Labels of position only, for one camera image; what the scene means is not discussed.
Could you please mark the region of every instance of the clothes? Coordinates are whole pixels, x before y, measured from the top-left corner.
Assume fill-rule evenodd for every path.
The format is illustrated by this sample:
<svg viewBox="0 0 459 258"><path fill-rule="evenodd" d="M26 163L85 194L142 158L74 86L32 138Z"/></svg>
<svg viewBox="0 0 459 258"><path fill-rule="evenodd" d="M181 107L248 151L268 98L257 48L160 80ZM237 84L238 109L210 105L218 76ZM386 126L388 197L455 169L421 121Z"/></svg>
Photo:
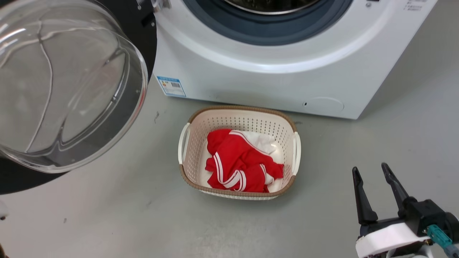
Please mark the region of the clothes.
<svg viewBox="0 0 459 258"><path fill-rule="evenodd" d="M283 177L283 164L269 156L275 150L270 135L219 129L207 136L207 181L212 188L245 192L269 192L267 185Z"/></svg>

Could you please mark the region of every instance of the washing machine door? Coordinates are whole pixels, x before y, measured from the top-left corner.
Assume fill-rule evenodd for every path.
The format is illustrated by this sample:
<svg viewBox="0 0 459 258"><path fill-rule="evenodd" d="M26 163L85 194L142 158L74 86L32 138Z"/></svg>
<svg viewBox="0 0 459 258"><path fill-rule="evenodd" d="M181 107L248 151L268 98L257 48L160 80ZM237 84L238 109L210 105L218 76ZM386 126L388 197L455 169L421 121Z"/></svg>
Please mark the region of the washing machine door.
<svg viewBox="0 0 459 258"><path fill-rule="evenodd" d="M156 45L150 0L0 0L2 162L62 173L109 150L139 114Z"/></svg>

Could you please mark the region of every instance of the gray floor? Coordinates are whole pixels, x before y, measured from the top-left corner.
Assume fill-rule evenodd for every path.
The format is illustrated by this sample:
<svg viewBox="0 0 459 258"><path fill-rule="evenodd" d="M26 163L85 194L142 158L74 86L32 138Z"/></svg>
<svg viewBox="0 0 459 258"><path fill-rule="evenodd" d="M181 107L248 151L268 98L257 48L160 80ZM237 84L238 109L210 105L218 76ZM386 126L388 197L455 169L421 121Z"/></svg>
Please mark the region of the gray floor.
<svg viewBox="0 0 459 258"><path fill-rule="evenodd" d="M10 257L356 257L352 167L379 217L397 215L381 162L409 194L459 215L458 11L459 1L438 2L359 120L289 114L302 159L281 197L236 201L189 187L178 137L211 103L168 98L151 84L137 121L107 154L2 196L12 215L0 242Z"/></svg>

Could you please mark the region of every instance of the washing machine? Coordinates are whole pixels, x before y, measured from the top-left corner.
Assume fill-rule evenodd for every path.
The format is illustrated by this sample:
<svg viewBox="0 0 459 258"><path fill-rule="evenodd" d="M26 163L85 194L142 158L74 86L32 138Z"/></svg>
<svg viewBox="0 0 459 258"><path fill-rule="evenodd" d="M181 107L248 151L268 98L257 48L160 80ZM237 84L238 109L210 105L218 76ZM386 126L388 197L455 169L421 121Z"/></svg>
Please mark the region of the washing machine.
<svg viewBox="0 0 459 258"><path fill-rule="evenodd" d="M357 119L437 0L169 0L165 95Z"/></svg>

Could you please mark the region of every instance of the white perforated basket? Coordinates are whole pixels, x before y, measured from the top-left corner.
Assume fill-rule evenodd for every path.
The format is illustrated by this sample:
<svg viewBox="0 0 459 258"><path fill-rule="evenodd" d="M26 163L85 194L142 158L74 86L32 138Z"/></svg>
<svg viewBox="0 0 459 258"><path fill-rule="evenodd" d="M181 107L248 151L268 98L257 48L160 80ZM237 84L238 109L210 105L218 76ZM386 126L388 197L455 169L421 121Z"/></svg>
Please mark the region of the white perforated basket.
<svg viewBox="0 0 459 258"><path fill-rule="evenodd" d="M284 164L284 177L278 191L235 192L213 189L207 184L208 178L205 177L208 172L204 169L206 159L210 157L205 151L207 135L224 128L274 136L280 150L280 162ZM202 109L191 116L180 135L178 156L183 179L204 193L241 200L269 200L283 194L295 181L300 166L301 141L293 121L281 112L253 107L217 106Z"/></svg>

